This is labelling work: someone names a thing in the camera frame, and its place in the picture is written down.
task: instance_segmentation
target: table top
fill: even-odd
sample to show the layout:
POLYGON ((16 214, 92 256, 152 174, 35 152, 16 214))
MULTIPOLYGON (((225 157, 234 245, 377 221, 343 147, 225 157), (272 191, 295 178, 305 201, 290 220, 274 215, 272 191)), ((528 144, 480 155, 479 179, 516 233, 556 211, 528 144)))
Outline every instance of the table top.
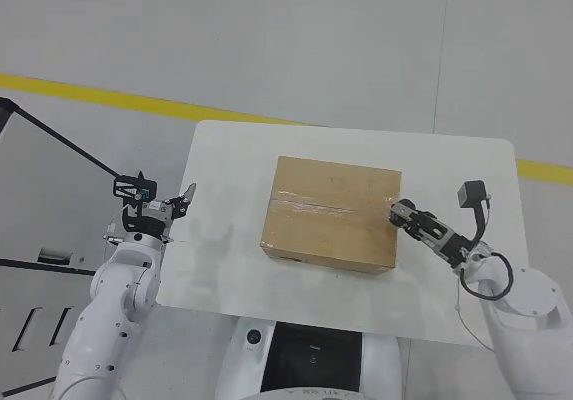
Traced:
MULTIPOLYGON (((396 268, 378 276, 268 258, 259 242, 280 155, 401 171, 401 197, 468 237, 474 216, 459 208, 457 190, 482 179, 492 196, 484 240, 528 267, 515 156, 505 140, 204 121, 183 179, 197 192, 171 230, 160 304, 478 345, 454 309, 456 276, 406 234, 398 235, 396 268)), ((463 292, 461 306, 488 340, 479 300, 463 292)))

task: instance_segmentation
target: yellow floor line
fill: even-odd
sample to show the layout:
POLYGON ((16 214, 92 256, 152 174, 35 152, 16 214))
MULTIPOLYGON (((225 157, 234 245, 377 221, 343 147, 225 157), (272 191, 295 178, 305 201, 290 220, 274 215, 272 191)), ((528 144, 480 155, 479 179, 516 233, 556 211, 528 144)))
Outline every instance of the yellow floor line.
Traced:
MULTIPOLYGON (((262 117, 259 115, 220 110, 153 97, 1 73, 0 88, 76 100, 84 103, 101 104, 150 114, 165 115, 191 121, 213 119, 222 121, 306 125, 301 122, 284 119, 262 117)), ((517 173, 521 178, 573 187, 573 168, 570 167, 538 161, 517 160, 517 173)))

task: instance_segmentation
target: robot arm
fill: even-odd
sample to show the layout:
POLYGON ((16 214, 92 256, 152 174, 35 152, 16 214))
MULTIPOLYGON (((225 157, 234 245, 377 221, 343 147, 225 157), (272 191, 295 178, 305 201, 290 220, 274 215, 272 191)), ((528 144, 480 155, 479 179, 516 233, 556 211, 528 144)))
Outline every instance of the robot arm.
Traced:
POLYGON ((127 233, 123 238, 104 236, 117 249, 93 277, 92 301, 68 339, 52 400, 112 398, 128 343, 141 333, 141 324, 155 304, 163 246, 172 240, 170 227, 173 220, 186 215, 195 192, 192 184, 182 196, 155 201, 156 186, 141 173, 115 179, 113 192, 123 198, 127 233))
POLYGON ((482 181, 466 182, 460 206, 473 208, 477 234, 469 240, 418 211, 408 199, 391 207, 391 223, 449 263, 462 286, 481 299, 500 370, 517 400, 573 399, 573 317, 559 285, 544 273, 516 268, 481 241, 482 181), (479 291, 468 285, 478 282, 479 291))

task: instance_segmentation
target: gray floor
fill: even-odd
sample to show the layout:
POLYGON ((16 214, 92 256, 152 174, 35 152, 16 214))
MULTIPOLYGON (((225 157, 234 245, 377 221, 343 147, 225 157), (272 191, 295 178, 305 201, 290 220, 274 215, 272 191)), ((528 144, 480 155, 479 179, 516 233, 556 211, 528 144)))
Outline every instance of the gray floor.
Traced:
MULTIPOLYGON (((573 167, 573 2, 562 0, 0 0, 0 72, 320 125, 505 138, 519 158, 573 167)), ((178 191, 194 122, 0 95, 178 191)), ((573 310, 573 188, 520 189, 531 266, 573 310)), ((157 310, 122 380, 129 398, 212 398, 232 326, 157 310)), ((406 399, 512 398, 484 349, 403 346, 406 399)))

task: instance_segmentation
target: cardboard box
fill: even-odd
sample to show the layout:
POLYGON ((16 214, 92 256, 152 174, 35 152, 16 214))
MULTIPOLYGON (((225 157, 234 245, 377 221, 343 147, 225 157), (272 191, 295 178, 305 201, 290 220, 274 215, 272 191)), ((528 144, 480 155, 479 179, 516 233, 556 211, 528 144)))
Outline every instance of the cardboard box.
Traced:
POLYGON ((261 248, 270 257, 380 274, 395 267, 388 221, 401 173, 279 157, 261 248))

